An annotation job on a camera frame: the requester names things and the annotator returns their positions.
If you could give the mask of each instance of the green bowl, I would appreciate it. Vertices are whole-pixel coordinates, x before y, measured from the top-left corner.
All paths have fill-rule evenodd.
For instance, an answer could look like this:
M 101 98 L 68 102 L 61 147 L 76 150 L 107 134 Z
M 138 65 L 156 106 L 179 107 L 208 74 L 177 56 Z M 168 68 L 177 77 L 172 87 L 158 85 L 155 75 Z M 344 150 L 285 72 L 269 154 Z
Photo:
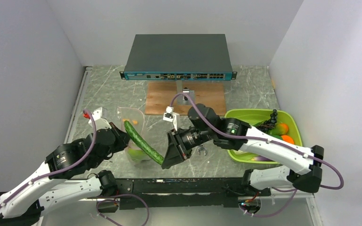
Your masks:
M 267 120 L 270 118 L 272 110 L 270 109 L 233 109 L 228 111 L 225 114 L 225 118 L 236 118 L 244 122 L 249 123 L 250 125 L 255 125 L 258 122 Z M 297 129 L 295 120 L 292 116 L 285 111 L 278 112 L 278 123 L 285 123 L 289 127 L 287 133 L 288 136 L 292 137 L 297 146 L 302 146 L 302 139 L 300 138 L 299 130 Z M 244 154 L 235 154 L 234 150 L 228 150 L 228 154 L 235 161 L 246 162 L 246 163 L 256 163 L 256 164 L 278 164 L 275 161 L 254 161 L 254 157 L 258 156 L 255 153 L 244 153 Z

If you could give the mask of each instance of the green cucumber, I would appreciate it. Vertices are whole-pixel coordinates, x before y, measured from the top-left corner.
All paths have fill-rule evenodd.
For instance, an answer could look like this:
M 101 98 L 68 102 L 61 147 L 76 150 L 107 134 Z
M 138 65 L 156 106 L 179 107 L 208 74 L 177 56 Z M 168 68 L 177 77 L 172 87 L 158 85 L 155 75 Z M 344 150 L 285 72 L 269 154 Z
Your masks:
M 132 124 L 129 121 L 124 121 L 125 131 L 130 135 L 131 140 L 143 151 L 145 152 L 153 161 L 157 162 L 159 165 L 163 164 L 164 158 L 159 154 L 155 149 L 153 149 L 135 130 Z

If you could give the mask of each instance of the small white bracket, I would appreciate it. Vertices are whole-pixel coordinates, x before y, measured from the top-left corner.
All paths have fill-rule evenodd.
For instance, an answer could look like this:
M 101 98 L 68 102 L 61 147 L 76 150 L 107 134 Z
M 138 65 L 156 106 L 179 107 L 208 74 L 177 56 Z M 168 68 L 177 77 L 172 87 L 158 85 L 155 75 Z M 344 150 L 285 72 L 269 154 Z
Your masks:
M 109 122 L 106 119 L 107 114 L 107 109 L 103 107 L 97 108 L 93 111 L 92 117 L 96 124 L 96 130 L 111 128 Z M 88 124 L 92 127 L 91 119 L 88 121 Z
M 175 130 L 178 130 L 181 125 L 180 114 L 174 113 L 173 111 L 173 107 L 167 107 L 166 112 L 163 114 L 163 120 L 172 122 Z

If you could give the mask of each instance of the marble table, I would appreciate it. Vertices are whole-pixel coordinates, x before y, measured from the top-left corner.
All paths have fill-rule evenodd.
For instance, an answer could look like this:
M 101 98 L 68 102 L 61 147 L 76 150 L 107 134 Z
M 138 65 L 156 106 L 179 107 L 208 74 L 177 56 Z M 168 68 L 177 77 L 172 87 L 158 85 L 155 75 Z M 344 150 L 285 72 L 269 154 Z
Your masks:
M 133 107 L 145 110 L 147 84 L 149 81 L 121 80 L 119 71 L 124 65 L 94 66 L 82 102 L 82 108 L 90 111 L 104 107 L 109 111 L 109 120 L 120 126 L 117 117 L 118 107 Z M 233 67 L 238 72 L 234 81 L 213 81 L 224 83 L 227 111 L 237 108 L 279 109 L 268 69 L 266 66 Z M 186 116 L 181 117 L 181 126 L 191 125 Z M 145 140 L 163 156 L 167 150 L 166 132 L 172 124 L 162 119 L 161 115 L 145 116 Z M 74 139 L 86 137 L 91 133 L 91 126 L 80 114 L 77 121 Z M 247 169 L 266 169 L 275 167 L 270 164 L 249 164 L 235 162 L 227 150 L 207 142 L 208 155 L 198 155 L 194 150 L 192 157 L 181 164 L 163 170 L 152 160 L 138 164 L 129 162 L 125 152 L 116 153 L 112 162 L 103 162 L 98 168 L 74 178 L 85 178 L 91 172 L 111 170 L 116 178 L 211 178 L 241 177 Z

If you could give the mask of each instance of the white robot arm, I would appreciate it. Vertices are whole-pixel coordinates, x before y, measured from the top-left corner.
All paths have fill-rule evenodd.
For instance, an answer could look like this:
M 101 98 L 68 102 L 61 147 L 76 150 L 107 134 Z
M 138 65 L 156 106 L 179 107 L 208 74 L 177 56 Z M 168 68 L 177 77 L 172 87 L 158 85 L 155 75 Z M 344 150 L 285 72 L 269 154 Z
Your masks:
M 179 115 L 173 112 L 172 107 L 167 107 L 163 119 L 173 122 L 174 129 L 167 133 L 169 147 L 162 164 L 163 169 L 185 161 L 191 156 L 193 147 L 213 140 L 215 145 L 223 149 L 255 153 L 283 165 L 265 170 L 247 170 L 244 177 L 247 181 L 246 186 L 251 189 L 260 191 L 273 186 L 293 186 L 304 192 L 318 191 L 322 176 L 321 163 L 311 157 L 323 159 L 322 147 L 292 145 L 267 135 L 241 120 L 222 119 L 212 108 L 203 104 L 197 104 L 196 107 L 214 128 L 208 126 L 193 107 L 188 111 L 188 117 L 194 127 L 177 128 L 179 123 L 175 122 L 179 120 Z
M 69 203 L 115 194 L 115 178 L 106 170 L 81 183 L 53 190 L 73 176 L 98 167 L 114 153 L 127 147 L 129 135 L 100 116 L 96 112 L 88 112 L 88 118 L 94 119 L 94 128 L 95 120 L 98 122 L 99 129 L 94 135 L 89 134 L 86 138 L 60 145 L 22 183 L 11 191 L 0 192 L 0 225 L 32 225 L 40 216 Z

